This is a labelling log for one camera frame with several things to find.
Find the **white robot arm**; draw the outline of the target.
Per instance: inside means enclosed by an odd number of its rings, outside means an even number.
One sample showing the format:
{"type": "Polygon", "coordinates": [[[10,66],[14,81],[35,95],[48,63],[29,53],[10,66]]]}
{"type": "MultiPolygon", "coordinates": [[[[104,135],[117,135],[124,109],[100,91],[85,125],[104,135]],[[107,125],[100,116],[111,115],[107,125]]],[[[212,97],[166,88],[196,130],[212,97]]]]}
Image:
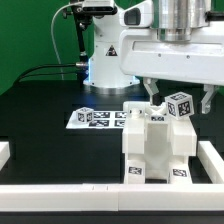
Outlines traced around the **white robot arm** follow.
{"type": "Polygon", "coordinates": [[[86,0],[94,17],[95,49],[88,85],[125,88],[133,75],[151,94],[157,79],[200,83],[202,112],[224,86],[224,13],[210,0],[144,0],[122,10],[113,0],[86,0]]]}

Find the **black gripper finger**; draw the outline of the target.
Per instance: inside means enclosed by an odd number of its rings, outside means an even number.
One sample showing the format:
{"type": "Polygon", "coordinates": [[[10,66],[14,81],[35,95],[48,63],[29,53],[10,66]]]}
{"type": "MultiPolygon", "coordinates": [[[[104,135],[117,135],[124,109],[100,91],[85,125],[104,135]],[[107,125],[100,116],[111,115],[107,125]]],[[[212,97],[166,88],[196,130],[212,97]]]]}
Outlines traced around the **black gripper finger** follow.
{"type": "Polygon", "coordinates": [[[217,85],[205,84],[203,87],[205,95],[201,100],[201,111],[203,114],[208,114],[211,110],[211,102],[219,90],[217,85]]]}
{"type": "Polygon", "coordinates": [[[150,96],[150,103],[152,105],[160,105],[161,104],[159,90],[157,88],[156,82],[157,82],[157,80],[152,79],[152,78],[144,78],[143,79],[144,87],[150,96]]]}

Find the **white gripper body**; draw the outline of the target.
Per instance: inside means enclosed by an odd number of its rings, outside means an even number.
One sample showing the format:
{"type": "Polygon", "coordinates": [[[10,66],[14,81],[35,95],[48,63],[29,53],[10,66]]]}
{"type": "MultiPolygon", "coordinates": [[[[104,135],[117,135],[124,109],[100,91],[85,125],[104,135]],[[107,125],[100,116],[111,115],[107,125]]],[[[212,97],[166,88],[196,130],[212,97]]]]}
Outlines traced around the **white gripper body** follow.
{"type": "Polygon", "coordinates": [[[224,26],[194,29],[187,42],[162,42],[153,29],[126,29],[119,39],[126,75],[224,86],[224,26]]]}

